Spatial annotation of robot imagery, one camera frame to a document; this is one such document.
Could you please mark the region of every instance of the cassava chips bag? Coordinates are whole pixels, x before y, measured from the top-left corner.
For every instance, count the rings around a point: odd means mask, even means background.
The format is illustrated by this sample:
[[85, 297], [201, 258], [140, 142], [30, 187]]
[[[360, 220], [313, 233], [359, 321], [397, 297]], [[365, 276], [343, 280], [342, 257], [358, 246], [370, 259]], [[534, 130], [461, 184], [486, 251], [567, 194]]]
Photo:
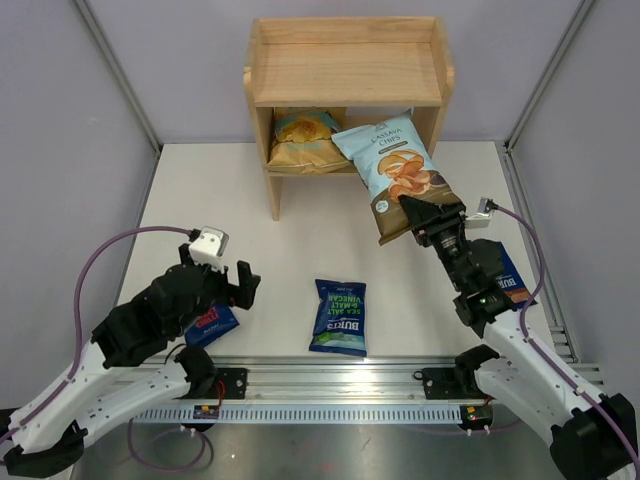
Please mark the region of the cassava chips bag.
[[327, 173], [349, 161], [331, 141], [341, 130], [344, 108], [276, 108], [267, 170], [279, 173]]
[[336, 133], [332, 139], [369, 189], [380, 245], [409, 230], [401, 195], [438, 205], [460, 202], [431, 163], [408, 111], [378, 125]]

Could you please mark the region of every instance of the white table surface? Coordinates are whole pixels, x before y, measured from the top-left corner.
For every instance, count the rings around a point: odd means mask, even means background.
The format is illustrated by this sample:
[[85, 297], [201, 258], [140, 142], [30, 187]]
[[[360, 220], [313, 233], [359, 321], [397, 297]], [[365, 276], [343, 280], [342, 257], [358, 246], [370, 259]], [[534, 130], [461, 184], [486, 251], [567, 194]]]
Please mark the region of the white table surface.
[[[492, 142], [440, 142], [434, 163], [469, 213], [482, 196], [512, 207]], [[378, 245], [368, 193], [357, 177], [286, 178], [281, 218], [274, 222], [254, 144], [165, 145], [141, 225], [220, 228], [230, 236], [224, 261], [234, 283], [237, 260], [262, 276], [253, 308], [234, 309], [240, 327], [207, 348], [216, 356], [327, 357], [308, 351], [316, 278], [367, 284], [369, 357], [455, 356], [481, 343], [455, 313], [457, 294], [435, 250], [418, 247], [410, 233]], [[533, 289], [514, 220], [497, 213], [488, 228], [467, 236], [501, 240]], [[184, 241], [172, 233], [139, 235], [120, 302], [179, 263]], [[530, 309], [528, 321], [552, 345], [540, 305]]]

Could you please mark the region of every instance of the blue and green package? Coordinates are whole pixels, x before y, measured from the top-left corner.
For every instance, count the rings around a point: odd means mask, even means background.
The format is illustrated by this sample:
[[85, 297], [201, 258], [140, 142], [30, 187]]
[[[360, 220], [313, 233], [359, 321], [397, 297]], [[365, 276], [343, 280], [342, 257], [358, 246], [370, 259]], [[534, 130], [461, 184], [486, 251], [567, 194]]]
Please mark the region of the blue and green package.
[[229, 307], [212, 304], [209, 311], [187, 330], [184, 340], [189, 346], [206, 347], [238, 325], [240, 324]]
[[364, 283], [316, 279], [320, 305], [309, 350], [366, 357]]
[[[525, 287], [522, 277], [518, 273], [518, 270], [516, 270], [516, 266], [511, 261], [511, 257], [509, 257], [502, 242], [498, 242], [498, 244], [500, 244], [502, 264], [504, 265], [504, 274], [498, 277], [498, 285], [500, 285], [500, 288], [504, 290], [504, 293], [507, 294], [519, 310], [524, 306], [531, 293], [527, 290], [527, 287]], [[535, 305], [536, 303], [538, 302], [534, 300], [531, 305]]]

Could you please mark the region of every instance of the gray wall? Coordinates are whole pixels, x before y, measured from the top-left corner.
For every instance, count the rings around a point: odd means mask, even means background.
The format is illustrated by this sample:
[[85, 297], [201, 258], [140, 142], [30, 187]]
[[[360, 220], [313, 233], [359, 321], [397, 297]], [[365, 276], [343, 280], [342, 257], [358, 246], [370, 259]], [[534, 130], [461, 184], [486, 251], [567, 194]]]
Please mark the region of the gray wall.
[[[0, 408], [8, 408], [71, 362], [76, 277], [97, 246], [136, 224], [155, 162], [70, 2], [0, 1], [0, 45]], [[85, 338], [113, 304], [127, 252], [119, 245], [90, 273]]]
[[242, 90], [254, 17], [441, 15], [457, 68], [443, 138], [504, 139], [578, 0], [90, 0], [165, 142], [252, 138]]
[[515, 153], [579, 353], [640, 411], [638, 18], [599, 3]]

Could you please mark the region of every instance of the perforated metal strip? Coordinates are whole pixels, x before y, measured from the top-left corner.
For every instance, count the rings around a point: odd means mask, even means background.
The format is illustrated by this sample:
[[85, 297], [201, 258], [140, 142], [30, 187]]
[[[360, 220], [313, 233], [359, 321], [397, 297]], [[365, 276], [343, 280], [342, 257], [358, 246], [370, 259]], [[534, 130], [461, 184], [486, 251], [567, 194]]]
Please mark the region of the perforated metal strip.
[[141, 423], [457, 424], [455, 405], [225, 405], [219, 418], [194, 418], [195, 405], [166, 404], [136, 417]]

